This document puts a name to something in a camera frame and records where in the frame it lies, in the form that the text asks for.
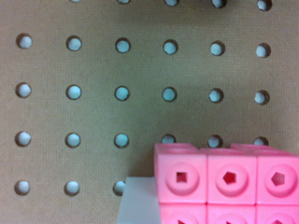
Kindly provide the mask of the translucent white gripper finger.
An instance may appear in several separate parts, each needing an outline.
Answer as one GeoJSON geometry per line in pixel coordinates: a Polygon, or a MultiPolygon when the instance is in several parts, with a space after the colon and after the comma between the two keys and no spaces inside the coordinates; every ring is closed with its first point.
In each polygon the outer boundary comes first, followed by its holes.
{"type": "Polygon", "coordinates": [[[127,177],[115,184],[115,193],[121,196],[116,224],[161,224],[153,177],[127,177]]]}

